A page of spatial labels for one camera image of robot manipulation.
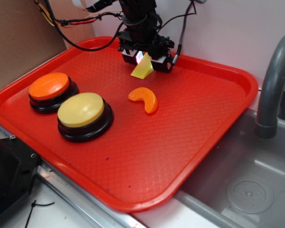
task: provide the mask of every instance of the orange wedge toy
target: orange wedge toy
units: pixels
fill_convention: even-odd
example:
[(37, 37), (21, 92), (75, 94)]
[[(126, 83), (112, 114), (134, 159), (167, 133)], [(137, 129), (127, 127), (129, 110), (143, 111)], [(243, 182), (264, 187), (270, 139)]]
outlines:
[(134, 89), (129, 95), (131, 101), (144, 101), (144, 109), (146, 113), (154, 113), (158, 108), (158, 100), (154, 92), (146, 87)]

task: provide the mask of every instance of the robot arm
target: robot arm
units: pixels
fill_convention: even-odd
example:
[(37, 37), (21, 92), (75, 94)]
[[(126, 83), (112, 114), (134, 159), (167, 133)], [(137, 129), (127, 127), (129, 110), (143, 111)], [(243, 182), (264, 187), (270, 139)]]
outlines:
[[(112, 5), (114, 1), (116, 0), (99, 0), (87, 10), (97, 12)], [(157, 34), (162, 19), (155, 11), (155, 0), (119, 0), (119, 3), (124, 14), (123, 22), (127, 27), (117, 36), (120, 41), (118, 50), (122, 51), (124, 61), (137, 64), (136, 55), (140, 51), (148, 52), (154, 70), (170, 72), (173, 60), (170, 48), (174, 47), (174, 42), (169, 37)]]

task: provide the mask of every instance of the orange slice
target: orange slice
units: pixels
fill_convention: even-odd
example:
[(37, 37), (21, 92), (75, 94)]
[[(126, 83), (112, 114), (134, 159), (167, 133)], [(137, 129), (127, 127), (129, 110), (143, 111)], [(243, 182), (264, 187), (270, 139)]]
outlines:
[(28, 89), (28, 93), (35, 100), (47, 100), (63, 93), (70, 85), (68, 76), (56, 72), (38, 78)]
[(134, 89), (129, 95), (131, 101), (144, 101), (144, 109), (146, 113), (151, 114), (158, 108), (158, 100), (154, 92), (146, 87)]

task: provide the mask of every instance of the yellow triangular block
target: yellow triangular block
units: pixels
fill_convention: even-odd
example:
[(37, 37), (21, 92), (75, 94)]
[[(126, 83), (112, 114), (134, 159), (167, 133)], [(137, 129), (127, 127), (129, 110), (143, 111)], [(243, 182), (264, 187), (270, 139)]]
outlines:
[(140, 61), (140, 63), (135, 67), (131, 76), (140, 79), (145, 79), (149, 74), (153, 72), (152, 63), (148, 53), (145, 53)]

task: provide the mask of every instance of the sink drain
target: sink drain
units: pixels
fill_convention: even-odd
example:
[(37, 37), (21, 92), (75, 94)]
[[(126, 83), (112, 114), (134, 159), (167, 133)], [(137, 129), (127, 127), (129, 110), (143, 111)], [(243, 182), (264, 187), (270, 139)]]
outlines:
[(243, 176), (228, 185), (227, 199), (237, 210), (257, 214), (270, 208), (274, 193), (269, 184), (253, 176)]

